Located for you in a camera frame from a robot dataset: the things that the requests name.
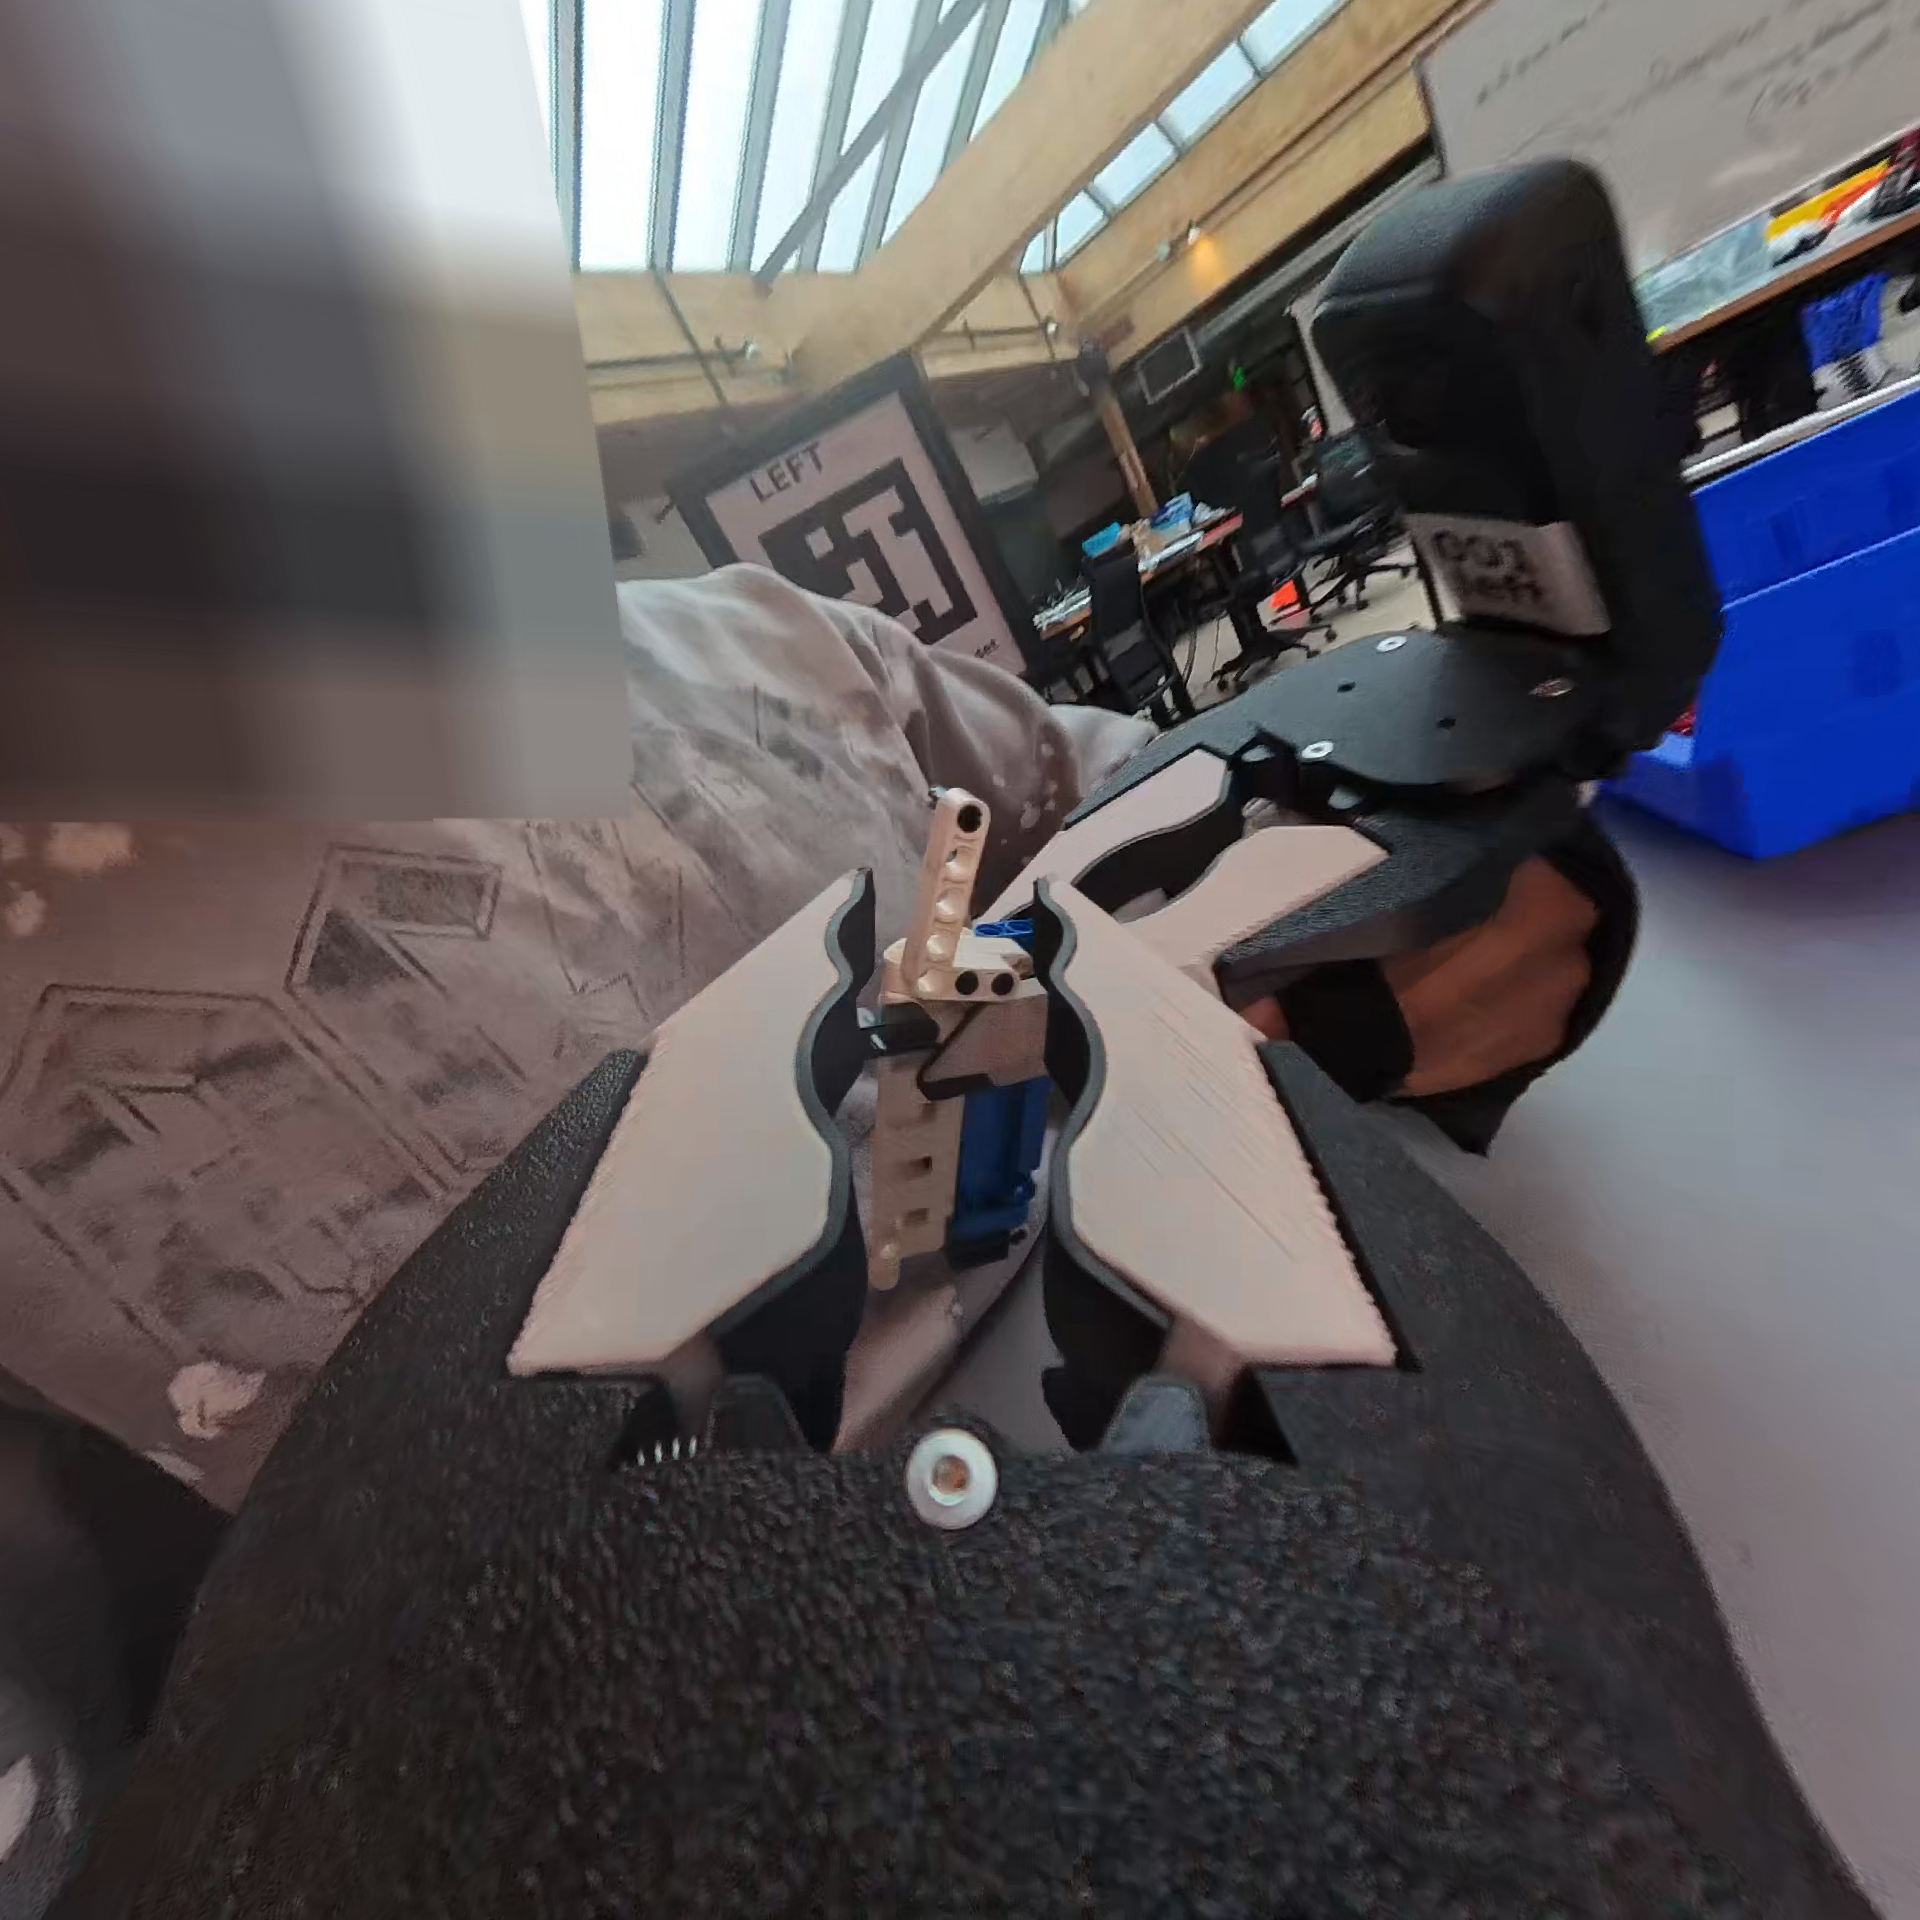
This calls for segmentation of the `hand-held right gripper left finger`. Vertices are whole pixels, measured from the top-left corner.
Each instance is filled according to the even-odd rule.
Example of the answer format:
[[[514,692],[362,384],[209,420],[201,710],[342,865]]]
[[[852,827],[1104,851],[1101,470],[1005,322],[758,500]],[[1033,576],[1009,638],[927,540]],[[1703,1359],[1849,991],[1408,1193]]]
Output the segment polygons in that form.
[[[511,1345],[514,1377],[838,1379],[868,1299],[841,1110],[870,1064],[870,872],[665,1019]]]

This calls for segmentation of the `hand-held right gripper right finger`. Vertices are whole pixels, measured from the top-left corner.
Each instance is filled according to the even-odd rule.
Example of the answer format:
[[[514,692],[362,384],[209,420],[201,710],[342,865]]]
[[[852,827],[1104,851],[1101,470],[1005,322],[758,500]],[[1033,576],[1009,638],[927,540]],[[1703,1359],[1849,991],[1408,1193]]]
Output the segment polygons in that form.
[[[1392,1369],[1399,1346],[1253,1027],[1062,880],[1030,907],[1047,1330],[1087,1375]]]

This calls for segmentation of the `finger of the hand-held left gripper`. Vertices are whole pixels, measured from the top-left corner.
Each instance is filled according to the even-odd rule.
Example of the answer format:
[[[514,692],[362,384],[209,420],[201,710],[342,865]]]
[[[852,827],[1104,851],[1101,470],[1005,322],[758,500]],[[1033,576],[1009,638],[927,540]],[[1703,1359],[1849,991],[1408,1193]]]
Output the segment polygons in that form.
[[[1068,883],[1105,910],[1167,903],[1237,836],[1231,763],[1186,752],[1112,783],[1074,812],[1030,862],[1030,883]]]
[[[1370,873],[1386,852],[1351,827],[1285,824],[1242,835],[1201,875],[1135,922],[1143,946],[1201,987],[1223,955]]]

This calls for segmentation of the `blue white car side panel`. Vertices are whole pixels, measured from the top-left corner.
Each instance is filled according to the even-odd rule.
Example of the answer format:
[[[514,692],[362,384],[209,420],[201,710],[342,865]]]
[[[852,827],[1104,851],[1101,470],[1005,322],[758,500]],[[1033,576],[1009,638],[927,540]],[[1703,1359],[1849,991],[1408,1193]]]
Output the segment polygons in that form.
[[[1001,1260],[1026,1236],[1040,1190],[1049,1002],[1033,929],[970,920],[989,826],[986,803],[969,792],[932,796],[917,903],[880,961],[877,1008],[862,1018],[877,1065],[866,1223],[876,1290],[925,1257]]]

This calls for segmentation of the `person's left hand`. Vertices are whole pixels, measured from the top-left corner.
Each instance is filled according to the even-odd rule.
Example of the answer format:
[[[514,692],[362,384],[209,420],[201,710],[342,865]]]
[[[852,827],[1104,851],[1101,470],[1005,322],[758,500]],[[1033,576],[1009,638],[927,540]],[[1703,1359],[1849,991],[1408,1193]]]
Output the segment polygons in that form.
[[[1420,1113],[1485,1158],[1524,1094],[1604,1019],[1638,934],[1638,888],[1583,819],[1514,870],[1487,922],[1420,952],[1319,968],[1239,1016],[1352,1103]]]

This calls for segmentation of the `whiteboard on stand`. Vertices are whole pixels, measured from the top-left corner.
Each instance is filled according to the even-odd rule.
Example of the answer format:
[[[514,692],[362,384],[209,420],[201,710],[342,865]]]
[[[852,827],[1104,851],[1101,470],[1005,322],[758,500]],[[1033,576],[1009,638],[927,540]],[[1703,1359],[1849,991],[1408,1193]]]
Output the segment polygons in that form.
[[[1588,164],[1645,274],[1916,126],[1916,2],[1497,2],[1422,60],[1452,176]]]

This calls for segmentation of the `person's grey sweatshirt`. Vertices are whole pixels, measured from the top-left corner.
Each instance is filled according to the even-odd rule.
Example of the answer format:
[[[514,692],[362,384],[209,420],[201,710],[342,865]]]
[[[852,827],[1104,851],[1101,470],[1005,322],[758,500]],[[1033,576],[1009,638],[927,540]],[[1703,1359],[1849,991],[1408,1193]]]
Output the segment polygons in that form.
[[[597,824],[4,824],[4,1398],[233,1508],[399,1265],[612,1049],[850,870],[880,943],[927,794],[993,896],[1151,739],[760,568],[614,587]]]

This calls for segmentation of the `framed marker sign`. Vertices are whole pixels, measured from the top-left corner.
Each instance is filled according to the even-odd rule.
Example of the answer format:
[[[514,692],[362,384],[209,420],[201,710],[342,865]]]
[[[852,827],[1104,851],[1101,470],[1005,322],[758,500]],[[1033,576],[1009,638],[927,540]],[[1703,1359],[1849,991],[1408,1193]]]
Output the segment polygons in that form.
[[[1033,666],[1033,606],[912,352],[684,466],[665,499],[713,570],[773,571],[1020,681]]]

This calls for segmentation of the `blue storage bin with tag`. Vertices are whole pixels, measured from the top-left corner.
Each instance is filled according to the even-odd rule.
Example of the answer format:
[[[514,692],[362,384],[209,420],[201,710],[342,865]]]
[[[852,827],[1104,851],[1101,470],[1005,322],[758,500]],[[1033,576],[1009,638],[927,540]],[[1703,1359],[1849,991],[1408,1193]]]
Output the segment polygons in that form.
[[[1606,794],[1752,859],[1913,812],[1918,396],[1709,480],[1696,512],[1718,657]]]

